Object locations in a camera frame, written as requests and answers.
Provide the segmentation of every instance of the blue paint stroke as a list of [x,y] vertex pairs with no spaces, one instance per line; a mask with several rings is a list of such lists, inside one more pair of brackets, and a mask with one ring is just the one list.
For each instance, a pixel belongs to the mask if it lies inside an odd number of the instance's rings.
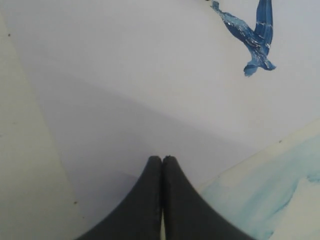
[[230,33],[248,48],[252,60],[243,69],[244,75],[249,77],[258,67],[271,71],[276,68],[268,59],[273,39],[273,13],[272,0],[259,0],[256,9],[256,24],[253,31],[245,21],[223,12],[219,9],[219,2],[212,0],[213,10],[219,14]]
[[320,135],[275,156],[234,187],[224,186],[218,177],[201,195],[254,239],[268,240],[302,179],[320,184]]

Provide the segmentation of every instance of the paint smear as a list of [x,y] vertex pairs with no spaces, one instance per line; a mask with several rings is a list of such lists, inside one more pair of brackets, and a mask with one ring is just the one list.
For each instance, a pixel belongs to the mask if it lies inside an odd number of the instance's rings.
[[222,173],[201,195],[257,240],[320,239],[320,121]]
[[219,14],[227,29],[248,48],[252,60],[243,69],[244,75],[249,77],[258,67],[271,71],[276,68],[268,59],[273,39],[272,0],[260,0],[256,10],[255,30],[253,31],[245,21],[219,9],[219,2],[212,1],[213,10]]

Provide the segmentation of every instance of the white surface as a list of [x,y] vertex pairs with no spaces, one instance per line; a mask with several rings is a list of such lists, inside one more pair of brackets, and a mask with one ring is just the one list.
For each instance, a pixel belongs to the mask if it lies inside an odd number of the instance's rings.
[[87,228],[0,15],[0,240],[70,240]]
[[[199,185],[320,115],[316,0],[273,1],[277,68],[250,78],[249,52],[204,0],[0,2],[91,224],[149,155],[176,156]],[[250,26],[257,4],[220,1]]]

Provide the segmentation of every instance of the light blue paint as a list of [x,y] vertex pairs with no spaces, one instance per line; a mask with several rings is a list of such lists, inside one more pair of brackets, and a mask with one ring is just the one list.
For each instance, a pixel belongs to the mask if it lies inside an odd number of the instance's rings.
[[252,60],[243,69],[244,75],[249,77],[258,67],[271,71],[276,68],[268,59],[273,39],[273,12],[272,0],[259,0],[256,9],[256,23],[253,31],[245,21],[223,12],[219,9],[219,2],[212,1],[213,10],[219,14],[230,33],[239,39],[248,48]]
[[218,177],[201,195],[238,228],[255,239],[268,240],[301,179],[320,184],[320,136],[257,167],[235,187],[223,186]]

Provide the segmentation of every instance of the black object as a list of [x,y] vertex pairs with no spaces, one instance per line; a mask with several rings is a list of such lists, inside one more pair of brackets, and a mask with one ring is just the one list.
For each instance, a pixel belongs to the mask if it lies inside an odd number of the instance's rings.
[[150,157],[126,198],[78,240],[160,240],[161,167],[159,157]]
[[196,192],[175,157],[162,164],[166,240],[252,240],[215,212]]
[[119,206],[77,240],[253,240],[215,212],[192,187],[173,156],[149,158]]

